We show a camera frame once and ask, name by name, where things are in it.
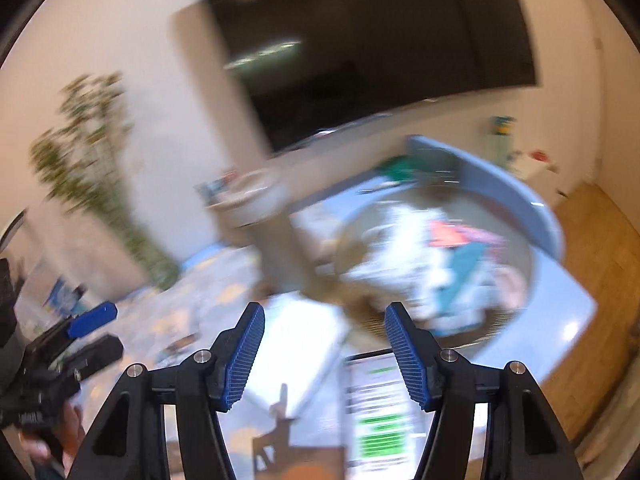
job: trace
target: bolt head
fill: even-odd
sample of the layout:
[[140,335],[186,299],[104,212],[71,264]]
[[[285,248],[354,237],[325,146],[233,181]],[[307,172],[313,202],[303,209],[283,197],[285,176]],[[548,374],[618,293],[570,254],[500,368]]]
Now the bolt head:
[[197,363],[206,363],[209,359],[211,359],[211,352],[209,352],[209,350],[198,350],[193,355],[193,360]]
[[527,371],[527,367],[520,361],[511,361],[511,363],[509,363],[509,369],[516,375],[522,375]]
[[142,365],[131,365],[129,368],[127,368],[127,375],[129,377],[138,377],[144,371],[145,369],[142,367]]
[[458,360],[458,352],[451,348],[446,348],[440,351],[440,358],[447,363],[454,363]]

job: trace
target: hand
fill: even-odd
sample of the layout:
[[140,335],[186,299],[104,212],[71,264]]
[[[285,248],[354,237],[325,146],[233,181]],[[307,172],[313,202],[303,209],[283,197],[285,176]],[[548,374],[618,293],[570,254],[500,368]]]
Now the hand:
[[[62,421],[53,428],[54,435],[62,444],[62,465],[65,475],[69,473],[78,449],[84,440],[84,428],[82,427],[82,410],[78,406],[71,406],[66,402],[62,409]],[[51,459],[49,446],[36,435],[20,431],[22,448],[34,462],[47,463]]]

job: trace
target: tall plant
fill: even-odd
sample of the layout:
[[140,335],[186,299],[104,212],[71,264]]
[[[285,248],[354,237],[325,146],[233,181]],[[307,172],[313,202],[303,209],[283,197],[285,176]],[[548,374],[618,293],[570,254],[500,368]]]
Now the tall plant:
[[69,83],[59,112],[66,125],[48,130],[31,145],[31,163],[48,197],[69,212],[85,210],[109,227],[152,281],[166,290],[179,266],[132,218],[118,156],[130,128],[122,121],[121,76],[83,75]]

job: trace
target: phone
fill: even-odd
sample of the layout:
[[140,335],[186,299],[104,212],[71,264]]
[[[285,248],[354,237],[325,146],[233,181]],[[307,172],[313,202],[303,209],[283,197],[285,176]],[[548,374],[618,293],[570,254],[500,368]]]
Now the phone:
[[428,420],[413,402],[392,351],[344,363],[346,480],[413,478]]

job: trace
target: black gripper frame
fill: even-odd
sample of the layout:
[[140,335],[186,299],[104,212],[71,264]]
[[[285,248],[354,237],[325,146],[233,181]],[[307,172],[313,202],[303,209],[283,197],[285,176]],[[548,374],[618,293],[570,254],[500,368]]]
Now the black gripper frame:
[[[238,326],[256,306],[248,305]],[[175,405],[186,480],[235,480],[217,415],[228,410],[221,385],[231,334],[221,332],[209,351],[176,366],[130,365],[96,416],[68,480],[170,480],[165,404]]]
[[[410,321],[403,307],[396,312]],[[474,365],[456,351],[442,351],[427,330],[415,330],[415,347],[435,386],[426,406],[434,420],[415,480],[465,478],[477,403],[489,405],[481,480],[582,479],[571,444],[522,363],[503,370]]]
[[123,352],[120,340],[106,334],[61,359],[55,370],[50,369],[78,339],[68,334],[78,319],[82,317],[63,319],[28,343],[14,381],[0,392],[0,429],[15,425],[37,434],[60,465],[63,449],[51,428],[59,423],[64,403],[80,391],[81,381],[121,359]]

